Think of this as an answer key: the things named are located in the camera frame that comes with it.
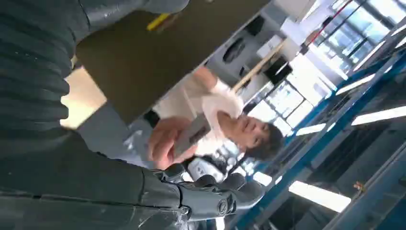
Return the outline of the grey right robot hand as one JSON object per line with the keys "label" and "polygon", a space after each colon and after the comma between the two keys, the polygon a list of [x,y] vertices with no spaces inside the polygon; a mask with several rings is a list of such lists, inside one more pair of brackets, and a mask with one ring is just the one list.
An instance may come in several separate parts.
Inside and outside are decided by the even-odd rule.
{"label": "grey right robot hand", "polygon": [[137,11],[186,0],[3,0],[0,3],[0,227],[3,230],[181,230],[255,206],[262,185],[238,173],[173,183],[91,151],[60,121],[77,44]]}

